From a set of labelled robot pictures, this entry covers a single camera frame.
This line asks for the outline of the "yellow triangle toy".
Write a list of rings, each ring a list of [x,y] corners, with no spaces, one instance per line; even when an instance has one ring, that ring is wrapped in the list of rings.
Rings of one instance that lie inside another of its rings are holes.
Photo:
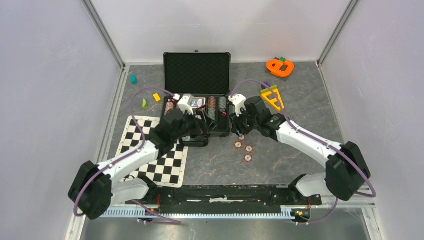
[[[260,96],[265,100],[270,106],[272,106],[276,111],[280,112],[285,108],[280,91],[277,85],[270,87],[271,91],[268,88],[264,88],[260,91]]]

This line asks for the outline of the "purple toy block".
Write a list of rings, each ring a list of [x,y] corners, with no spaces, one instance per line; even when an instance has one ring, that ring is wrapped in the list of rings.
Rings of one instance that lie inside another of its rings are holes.
[[[267,89],[267,88],[269,88],[270,87],[270,84],[268,83],[268,82],[264,82],[262,85],[261,85],[261,89],[262,90],[265,90],[265,89]]]

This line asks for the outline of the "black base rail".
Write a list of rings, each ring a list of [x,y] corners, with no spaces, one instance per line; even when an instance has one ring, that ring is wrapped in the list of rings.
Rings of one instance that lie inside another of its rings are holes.
[[[154,187],[138,200],[168,217],[288,217],[321,206],[320,195],[303,196],[288,185],[184,185]]]

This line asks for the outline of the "teal toy block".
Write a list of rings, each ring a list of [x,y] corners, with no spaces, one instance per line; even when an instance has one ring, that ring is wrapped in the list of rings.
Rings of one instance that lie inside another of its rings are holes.
[[[138,83],[137,77],[134,74],[130,75],[130,81],[133,85],[136,85]]]

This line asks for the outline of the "grey green chip roll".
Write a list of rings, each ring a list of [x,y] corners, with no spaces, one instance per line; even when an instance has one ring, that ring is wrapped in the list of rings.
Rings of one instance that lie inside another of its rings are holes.
[[[224,96],[218,99],[218,110],[221,113],[224,113],[227,111],[227,99]]]

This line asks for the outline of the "yellow toy block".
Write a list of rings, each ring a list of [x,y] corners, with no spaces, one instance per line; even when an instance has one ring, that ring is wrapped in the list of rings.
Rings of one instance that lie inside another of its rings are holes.
[[[160,103],[162,101],[162,97],[158,93],[154,93],[153,98],[157,103]]]

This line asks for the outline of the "black poker carrying case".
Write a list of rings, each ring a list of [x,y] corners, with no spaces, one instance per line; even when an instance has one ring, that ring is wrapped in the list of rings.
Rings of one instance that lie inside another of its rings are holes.
[[[216,98],[216,121],[205,133],[205,142],[179,140],[185,147],[205,147],[210,137],[227,137],[230,134],[230,64],[229,52],[165,52],[164,88],[174,94],[192,94],[194,98],[206,98],[206,104],[197,108],[208,117],[208,98]],[[226,98],[227,117],[219,111],[220,97]]]

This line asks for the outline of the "brown poker chip roll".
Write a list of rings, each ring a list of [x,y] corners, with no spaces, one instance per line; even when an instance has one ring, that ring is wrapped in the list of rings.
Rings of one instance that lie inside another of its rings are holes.
[[[215,97],[211,96],[208,98],[208,110],[209,111],[215,111],[217,105],[217,100]]]

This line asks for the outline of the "blue playing card deck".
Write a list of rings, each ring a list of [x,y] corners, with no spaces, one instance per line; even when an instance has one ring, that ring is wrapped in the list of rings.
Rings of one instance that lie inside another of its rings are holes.
[[[206,104],[206,98],[205,97],[195,97],[191,103],[191,107],[193,109],[198,109],[203,107]]]

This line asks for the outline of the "black white chessboard mat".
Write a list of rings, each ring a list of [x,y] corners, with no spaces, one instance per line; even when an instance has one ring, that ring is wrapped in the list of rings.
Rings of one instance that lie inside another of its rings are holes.
[[[142,134],[136,127],[135,120],[129,116],[115,155],[119,156],[141,143]],[[183,146],[177,141],[173,145],[172,150],[166,155],[137,168],[125,176],[121,182],[129,182],[146,176],[157,186],[181,188],[184,180],[188,150],[188,147]]]

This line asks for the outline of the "pink brown chip roll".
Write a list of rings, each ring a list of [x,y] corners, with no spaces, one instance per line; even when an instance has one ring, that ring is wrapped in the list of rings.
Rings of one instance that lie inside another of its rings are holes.
[[[164,114],[167,115],[169,111],[173,110],[175,107],[175,104],[171,101],[167,102],[165,105],[165,111]]]

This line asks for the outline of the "green blue chip roll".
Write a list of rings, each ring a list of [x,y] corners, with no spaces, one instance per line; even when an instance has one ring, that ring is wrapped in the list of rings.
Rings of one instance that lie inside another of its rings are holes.
[[[207,115],[211,120],[216,121],[216,109],[215,108],[210,108],[207,112]]]

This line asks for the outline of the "green half-round block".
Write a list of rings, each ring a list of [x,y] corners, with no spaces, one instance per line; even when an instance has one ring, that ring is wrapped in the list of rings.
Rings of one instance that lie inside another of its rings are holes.
[[[146,110],[148,108],[148,101],[144,98],[142,100],[142,109]]]

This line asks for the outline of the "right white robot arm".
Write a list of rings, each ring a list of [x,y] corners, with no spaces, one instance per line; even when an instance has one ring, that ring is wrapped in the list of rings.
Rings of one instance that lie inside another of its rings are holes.
[[[272,114],[259,96],[246,98],[235,94],[228,100],[235,110],[229,117],[233,133],[242,137],[256,130],[266,138],[301,151],[324,167],[324,172],[302,174],[290,184],[288,196],[293,203],[302,204],[309,197],[324,192],[348,201],[359,193],[363,184],[371,190],[369,197],[376,196],[369,181],[370,170],[355,143],[327,140],[300,127],[284,114]]]

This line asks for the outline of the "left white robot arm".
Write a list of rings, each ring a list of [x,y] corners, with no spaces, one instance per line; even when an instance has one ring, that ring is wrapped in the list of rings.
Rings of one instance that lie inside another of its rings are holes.
[[[75,216],[95,220],[115,204],[132,200],[153,203],[157,190],[145,179],[127,182],[122,179],[168,154],[183,137],[210,135],[214,122],[204,111],[192,107],[194,96],[174,95],[173,98],[178,108],[170,110],[147,136],[143,135],[141,144],[99,164],[87,161],[81,165],[67,194],[74,203]]]

